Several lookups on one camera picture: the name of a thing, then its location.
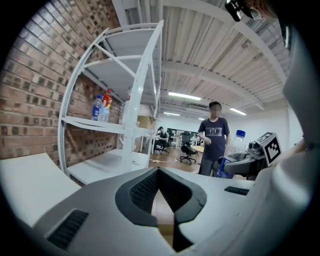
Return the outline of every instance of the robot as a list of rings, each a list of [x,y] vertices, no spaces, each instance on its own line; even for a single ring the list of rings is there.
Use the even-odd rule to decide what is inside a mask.
[[[226,9],[235,21],[241,19],[240,11],[253,18],[244,2],[226,1]],[[283,94],[312,150],[265,168],[255,181],[217,179],[161,168],[98,181],[48,211],[33,230],[25,228],[30,234],[40,234],[30,241],[45,254],[49,254],[49,248],[55,255],[163,256],[179,252],[188,256],[257,256],[277,250],[290,233],[291,239],[298,238],[294,248],[303,248],[300,253],[306,253],[306,245],[317,248],[308,229],[314,225],[310,206],[319,196],[316,188],[320,178],[320,117],[315,114],[320,110],[319,46],[315,47],[315,32],[310,27],[319,9],[313,3],[267,2],[282,25],[284,43],[291,51],[290,76]],[[264,158],[268,166],[277,157],[279,145],[271,144],[268,156],[264,142],[254,142],[248,148],[247,161],[258,163]],[[156,220],[150,215],[157,190],[165,195],[175,214],[173,248],[160,236]],[[69,235],[57,236],[57,231],[63,230]],[[288,252],[279,250],[275,253]]]
[[[281,153],[282,150],[277,134],[266,132],[248,144],[247,153],[243,160],[226,163],[223,171],[242,175],[247,180],[254,181],[259,172],[270,167]]]

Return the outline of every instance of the white metal shelving unit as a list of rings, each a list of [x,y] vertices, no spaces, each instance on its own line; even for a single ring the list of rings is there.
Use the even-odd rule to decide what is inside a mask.
[[[140,104],[152,105],[154,116],[159,106],[161,86],[162,27],[159,23],[143,23],[106,29],[85,51],[66,86],[58,123],[58,154],[62,171],[72,174],[84,184],[148,167],[152,144],[148,154],[133,152],[135,138],[152,136],[154,130],[137,127]],[[94,49],[102,51],[107,59],[86,63]],[[122,124],[92,121],[68,116],[73,88],[77,77],[84,74],[122,103],[131,97],[124,112]],[[116,148],[67,168],[65,158],[65,129],[70,124],[82,129],[123,134],[122,149]]]

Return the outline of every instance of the plastic bottle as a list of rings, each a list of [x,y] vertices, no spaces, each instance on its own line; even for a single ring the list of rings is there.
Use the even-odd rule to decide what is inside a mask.
[[[100,122],[108,122],[109,119],[109,109],[112,103],[112,90],[108,89],[106,94],[103,95],[101,109],[98,116],[98,121]]]
[[[246,132],[243,130],[237,130],[235,137],[231,140],[230,144],[226,147],[223,160],[216,173],[217,178],[232,179],[233,173],[224,172],[224,166],[230,162],[240,161],[245,158],[246,155],[246,144],[244,138]]]
[[[102,104],[102,95],[99,94],[96,97],[93,104],[91,120],[98,121],[98,115],[99,115],[101,104]]]

